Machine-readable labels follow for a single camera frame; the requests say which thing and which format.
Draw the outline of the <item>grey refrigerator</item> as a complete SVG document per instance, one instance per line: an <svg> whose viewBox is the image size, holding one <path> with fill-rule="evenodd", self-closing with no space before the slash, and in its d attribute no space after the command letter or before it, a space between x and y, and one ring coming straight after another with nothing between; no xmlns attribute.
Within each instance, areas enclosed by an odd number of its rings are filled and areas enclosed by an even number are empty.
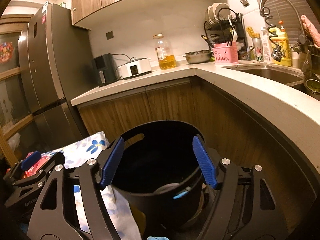
<svg viewBox="0 0 320 240"><path fill-rule="evenodd" d="M50 150L88 136L71 100L95 88L88 31L71 24L71 11L46 2L18 39L25 97Z"/></svg>

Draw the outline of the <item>red white wrapper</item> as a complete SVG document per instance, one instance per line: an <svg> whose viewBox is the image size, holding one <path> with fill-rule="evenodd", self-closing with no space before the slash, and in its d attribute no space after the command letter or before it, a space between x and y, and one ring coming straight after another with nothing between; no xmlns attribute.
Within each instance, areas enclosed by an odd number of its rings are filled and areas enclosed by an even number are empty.
<svg viewBox="0 0 320 240"><path fill-rule="evenodd" d="M31 168L24 172L22 178L28 178L36 174L38 170L51 158L48 154L42 154L39 161L37 161Z"/></svg>

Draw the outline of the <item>wooden lower cabinet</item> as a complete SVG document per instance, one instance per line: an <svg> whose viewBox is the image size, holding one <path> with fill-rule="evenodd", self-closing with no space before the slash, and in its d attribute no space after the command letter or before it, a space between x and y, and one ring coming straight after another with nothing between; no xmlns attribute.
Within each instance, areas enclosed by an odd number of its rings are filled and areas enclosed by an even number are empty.
<svg viewBox="0 0 320 240"><path fill-rule="evenodd" d="M197 127L209 147L240 166L263 167L289 232L306 217L319 176L301 150L252 108L199 77L192 76L103 96L78 105L89 134L109 141L140 124L180 120Z"/></svg>

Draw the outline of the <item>green beer can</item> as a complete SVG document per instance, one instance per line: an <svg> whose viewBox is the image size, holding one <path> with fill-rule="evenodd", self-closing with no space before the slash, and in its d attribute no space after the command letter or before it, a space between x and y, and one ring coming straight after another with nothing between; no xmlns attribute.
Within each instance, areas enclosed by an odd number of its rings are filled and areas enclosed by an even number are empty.
<svg viewBox="0 0 320 240"><path fill-rule="evenodd" d="M263 45L261 38L252 38L254 51L255 51L255 58L257 62L263 62Z"/></svg>

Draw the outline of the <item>pink dish glove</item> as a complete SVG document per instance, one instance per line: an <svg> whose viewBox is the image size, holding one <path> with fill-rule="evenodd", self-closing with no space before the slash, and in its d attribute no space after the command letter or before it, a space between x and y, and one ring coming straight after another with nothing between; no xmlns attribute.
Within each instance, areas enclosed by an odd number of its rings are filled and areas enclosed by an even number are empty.
<svg viewBox="0 0 320 240"><path fill-rule="evenodd" d="M320 46L320 34L313 23L305 16L301 15L301 21L304 29L310 34L313 39L315 47L319 48Z"/></svg>

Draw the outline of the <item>black trash bin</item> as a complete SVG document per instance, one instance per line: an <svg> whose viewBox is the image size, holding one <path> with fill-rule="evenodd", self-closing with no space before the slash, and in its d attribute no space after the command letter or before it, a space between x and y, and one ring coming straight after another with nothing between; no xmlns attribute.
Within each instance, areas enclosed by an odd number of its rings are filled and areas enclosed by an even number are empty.
<svg viewBox="0 0 320 240"><path fill-rule="evenodd" d="M147 220L178 228L195 215L202 191L202 173L193 151L201 132L177 120L144 123L121 134L128 141L112 186Z"/></svg>

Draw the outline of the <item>wooden glass door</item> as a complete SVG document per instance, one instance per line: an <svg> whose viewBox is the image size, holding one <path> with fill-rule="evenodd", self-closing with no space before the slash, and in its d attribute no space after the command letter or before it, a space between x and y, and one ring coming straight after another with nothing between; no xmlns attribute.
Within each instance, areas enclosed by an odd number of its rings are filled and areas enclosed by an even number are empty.
<svg viewBox="0 0 320 240"><path fill-rule="evenodd" d="M18 43L24 40L30 15L1 17L1 157L12 166L24 159L35 143L34 118L22 84Z"/></svg>

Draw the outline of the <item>white rice cooker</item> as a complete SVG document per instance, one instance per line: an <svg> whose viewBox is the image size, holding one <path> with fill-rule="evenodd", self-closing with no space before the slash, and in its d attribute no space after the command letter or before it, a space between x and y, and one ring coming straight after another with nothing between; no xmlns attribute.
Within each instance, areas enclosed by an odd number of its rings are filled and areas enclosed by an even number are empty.
<svg viewBox="0 0 320 240"><path fill-rule="evenodd" d="M131 61L119 66L120 76L124 79L150 74L152 72L149 59L147 57L132 59Z"/></svg>

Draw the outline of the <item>steel sink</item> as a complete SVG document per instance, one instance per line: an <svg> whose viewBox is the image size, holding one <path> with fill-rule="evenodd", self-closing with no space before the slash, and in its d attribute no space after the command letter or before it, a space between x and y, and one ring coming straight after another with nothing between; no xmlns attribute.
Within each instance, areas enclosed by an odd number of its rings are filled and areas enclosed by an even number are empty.
<svg viewBox="0 0 320 240"><path fill-rule="evenodd" d="M312 92L305 86L304 74L301 70L296 68L264 63L239 64L225 68L264 77L266 79L282 83L308 94L319 101L319 92Z"/></svg>

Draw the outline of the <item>steel bowl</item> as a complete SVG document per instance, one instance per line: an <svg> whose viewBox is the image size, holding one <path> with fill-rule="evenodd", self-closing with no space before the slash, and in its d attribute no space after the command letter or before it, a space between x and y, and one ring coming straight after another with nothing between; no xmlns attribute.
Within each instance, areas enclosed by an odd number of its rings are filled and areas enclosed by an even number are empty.
<svg viewBox="0 0 320 240"><path fill-rule="evenodd" d="M185 53L184 55L186 61L189 64L198 64L209 62L212 58L211 50L198 50Z"/></svg>

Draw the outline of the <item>pink utensil holder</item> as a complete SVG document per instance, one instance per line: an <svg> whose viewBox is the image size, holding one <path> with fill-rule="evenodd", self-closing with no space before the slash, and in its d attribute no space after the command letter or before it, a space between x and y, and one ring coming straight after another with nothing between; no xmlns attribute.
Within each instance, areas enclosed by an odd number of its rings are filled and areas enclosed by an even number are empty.
<svg viewBox="0 0 320 240"><path fill-rule="evenodd" d="M213 55L216 64L238 64L238 51L236 42L216 43L213 48Z"/></svg>

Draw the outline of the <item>cooking oil bottle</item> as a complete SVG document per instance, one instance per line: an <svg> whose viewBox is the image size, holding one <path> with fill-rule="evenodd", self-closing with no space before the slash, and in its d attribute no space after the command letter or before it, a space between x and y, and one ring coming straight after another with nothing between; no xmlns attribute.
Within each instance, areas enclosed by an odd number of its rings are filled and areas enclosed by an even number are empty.
<svg viewBox="0 0 320 240"><path fill-rule="evenodd" d="M162 33L153 36L159 68L161 70L175 68L176 59L170 41Z"/></svg>

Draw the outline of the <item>black air fryer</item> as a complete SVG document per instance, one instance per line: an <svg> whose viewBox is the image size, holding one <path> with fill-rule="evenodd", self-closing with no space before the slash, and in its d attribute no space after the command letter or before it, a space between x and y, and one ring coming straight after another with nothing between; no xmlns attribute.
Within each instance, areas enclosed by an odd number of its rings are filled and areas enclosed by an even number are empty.
<svg viewBox="0 0 320 240"><path fill-rule="evenodd" d="M99 87L118 81L117 65L111 53L94 58L92 65Z"/></svg>

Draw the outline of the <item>white bottle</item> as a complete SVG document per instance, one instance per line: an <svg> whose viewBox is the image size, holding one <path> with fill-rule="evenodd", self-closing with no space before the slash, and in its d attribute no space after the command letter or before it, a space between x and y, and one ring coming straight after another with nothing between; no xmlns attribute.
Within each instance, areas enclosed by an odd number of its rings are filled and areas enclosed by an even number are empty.
<svg viewBox="0 0 320 240"><path fill-rule="evenodd" d="M261 28L261 41L263 45L263 57L264 57L264 62L267 63L272 63L272 47L271 47L271 42L268 39L269 32L267 31L266 27Z"/></svg>

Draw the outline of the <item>black dish rack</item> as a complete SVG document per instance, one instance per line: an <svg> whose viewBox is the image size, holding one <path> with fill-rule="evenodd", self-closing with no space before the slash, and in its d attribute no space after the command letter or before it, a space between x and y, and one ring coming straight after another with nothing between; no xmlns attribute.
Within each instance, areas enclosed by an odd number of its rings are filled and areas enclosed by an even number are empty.
<svg viewBox="0 0 320 240"><path fill-rule="evenodd" d="M227 3L213 3L204 15L204 33L212 43L227 42L230 38L231 27L234 27L234 37L237 35L237 50L244 52L248 44L244 30L244 17L240 12L235 12Z"/></svg>

